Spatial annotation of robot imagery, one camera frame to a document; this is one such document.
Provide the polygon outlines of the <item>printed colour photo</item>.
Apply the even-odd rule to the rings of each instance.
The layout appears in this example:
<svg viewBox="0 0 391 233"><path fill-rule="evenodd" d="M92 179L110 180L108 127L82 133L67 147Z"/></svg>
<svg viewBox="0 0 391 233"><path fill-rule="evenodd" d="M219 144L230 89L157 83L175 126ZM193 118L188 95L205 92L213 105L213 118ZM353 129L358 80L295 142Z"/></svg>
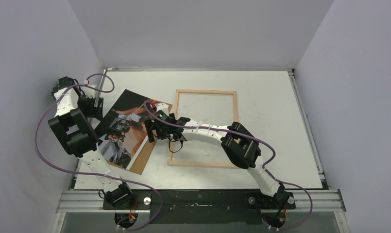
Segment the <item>printed colour photo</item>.
<svg viewBox="0 0 391 233"><path fill-rule="evenodd" d="M123 90L100 121L95 131L99 150L106 161L129 172L141 175L155 146L148 141L144 122L151 118L144 102L153 100L130 90Z"/></svg>

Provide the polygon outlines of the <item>light wooden picture frame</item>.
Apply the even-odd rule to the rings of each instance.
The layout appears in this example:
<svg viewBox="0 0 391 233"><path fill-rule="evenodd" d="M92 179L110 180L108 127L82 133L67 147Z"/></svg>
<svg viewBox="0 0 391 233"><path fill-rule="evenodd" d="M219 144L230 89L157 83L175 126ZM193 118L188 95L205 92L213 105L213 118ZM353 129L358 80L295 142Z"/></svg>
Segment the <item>light wooden picture frame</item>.
<svg viewBox="0 0 391 233"><path fill-rule="evenodd" d="M236 91L217 91L217 90L189 90L189 89L178 89L176 91L176 95L175 95L175 103L174 103L174 110L175 110L175 104L177 103L178 101L178 97L179 97L179 93L180 92L183 92L183 93L192 93L192 94L233 94L234 95L234 111L238 111L238 96L237 96L237 92ZM235 117L238 118L238 121L239 121L239 117L238 117L238 112L237 113L234 113ZM221 141L215 141L213 143L213 145L218 145L220 144L221 145ZM172 162L171 161L171 155L175 153L174 151L170 152L169 155L168 155L168 159L167 159L167 164L169 166L187 166L187 167L208 167L208 168L236 168L235 165L233 165L232 163L231 164L212 164L212 165L209 165L208 163L183 163L183 162Z"/></svg>

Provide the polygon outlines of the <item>clear plastic sheet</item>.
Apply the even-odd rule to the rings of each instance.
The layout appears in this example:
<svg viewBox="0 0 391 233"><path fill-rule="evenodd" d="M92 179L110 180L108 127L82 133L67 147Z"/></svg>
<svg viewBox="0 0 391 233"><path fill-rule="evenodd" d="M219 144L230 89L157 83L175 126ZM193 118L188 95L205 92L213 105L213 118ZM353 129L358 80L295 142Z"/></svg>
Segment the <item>clear plastic sheet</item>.
<svg viewBox="0 0 391 233"><path fill-rule="evenodd" d="M190 94L179 93L178 101L175 104L176 118L187 117L195 121L202 121L204 124L217 126L231 125L238 121L234 113L233 94ZM183 163L208 163L231 164L221 145L213 145L200 141L188 141L171 144L175 152L171 155L172 162Z"/></svg>

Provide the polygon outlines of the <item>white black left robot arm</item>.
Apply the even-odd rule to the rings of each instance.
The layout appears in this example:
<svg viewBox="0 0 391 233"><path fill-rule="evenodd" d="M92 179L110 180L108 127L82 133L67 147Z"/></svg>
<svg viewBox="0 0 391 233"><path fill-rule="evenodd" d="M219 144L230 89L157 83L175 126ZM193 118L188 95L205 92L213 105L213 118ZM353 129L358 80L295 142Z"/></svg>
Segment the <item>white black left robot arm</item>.
<svg viewBox="0 0 391 233"><path fill-rule="evenodd" d="M69 155L75 156L89 167L90 174L102 185L104 200L113 207L128 209L135 197L128 184L112 171L99 150L102 141L90 124L90 118L103 119L103 98L97 97L96 85L86 81L83 85L76 79L63 77L52 89L57 101L54 118L48 125Z"/></svg>

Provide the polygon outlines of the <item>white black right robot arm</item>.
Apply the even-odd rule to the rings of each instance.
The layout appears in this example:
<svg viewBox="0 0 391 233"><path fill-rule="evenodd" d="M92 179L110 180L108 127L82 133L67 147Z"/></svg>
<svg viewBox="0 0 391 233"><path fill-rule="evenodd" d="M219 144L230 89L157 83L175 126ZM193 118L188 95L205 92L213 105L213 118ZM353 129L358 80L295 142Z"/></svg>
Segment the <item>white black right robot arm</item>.
<svg viewBox="0 0 391 233"><path fill-rule="evenodd" d="M150 142L167 139L170 142L199 141L222 147L230 162L249 172L270 208L283 209L295 199L285 186L269 174L265 165L256 161L261 155L259 141L239 122L228 126L213 126L187 117L175 119L174 114L156 114L144 122Z"/></svg>

